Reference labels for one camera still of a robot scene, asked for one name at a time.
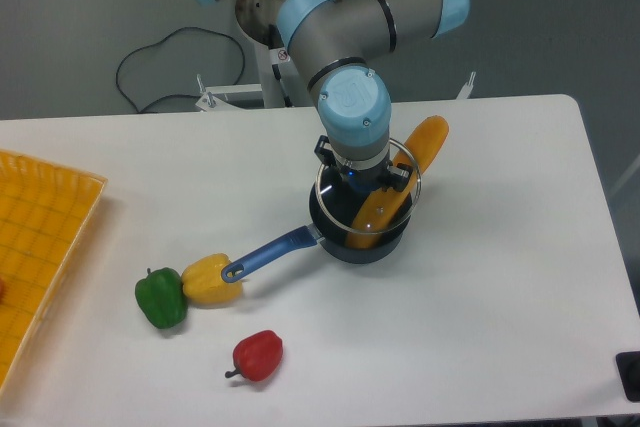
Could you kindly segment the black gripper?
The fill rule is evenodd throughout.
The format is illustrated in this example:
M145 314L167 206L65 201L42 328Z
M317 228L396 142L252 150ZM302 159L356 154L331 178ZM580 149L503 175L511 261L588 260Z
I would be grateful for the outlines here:
M314 154L320 163L327 168L336 168L337 161L326 135L320 135L314 147ZM367 164L363 168L358 162L345 160L338 162L340 176L347 185L357 192L374 192L379 189L392 189L403 192L411 178L411 166L389 162L385 157L375 164Z

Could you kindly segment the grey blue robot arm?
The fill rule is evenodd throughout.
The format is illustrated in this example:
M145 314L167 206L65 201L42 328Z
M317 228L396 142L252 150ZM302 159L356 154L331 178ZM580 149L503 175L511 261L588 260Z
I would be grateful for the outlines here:
M470 0L264 1L326 129L324 162L355 189L403 191L413 169L389 159L390 98L379 77L364 78L368 62L461 26Z

